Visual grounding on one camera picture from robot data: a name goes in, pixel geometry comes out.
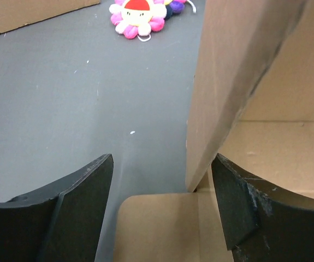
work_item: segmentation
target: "pink flower plush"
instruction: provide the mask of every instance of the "pink flower plush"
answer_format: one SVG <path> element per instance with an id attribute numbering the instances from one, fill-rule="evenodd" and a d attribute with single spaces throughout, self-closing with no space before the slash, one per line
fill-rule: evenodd
<path id="1" fill-rule="evenodd" d="M 128 39 L 162 30 L 167 15 L 163 0 L 115 0 L 109 11 L 115 31 Z"/>

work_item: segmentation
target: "cardboard box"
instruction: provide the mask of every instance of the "cardboard box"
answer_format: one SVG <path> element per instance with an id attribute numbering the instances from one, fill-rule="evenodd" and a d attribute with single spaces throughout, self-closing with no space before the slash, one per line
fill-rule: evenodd
<path id="1" fill-rule="evenodd" d="M 314 198 L 314 1 L 207 1 L 186 145 L 190 193 L 128 198 L 115 262 L 233 261 L 208 169 L 218 151 Z"/>
<path id="2" fill-rule="evenodd" d="M 0 0 L 0 33 L 98 3 L 100 0 Z"/>

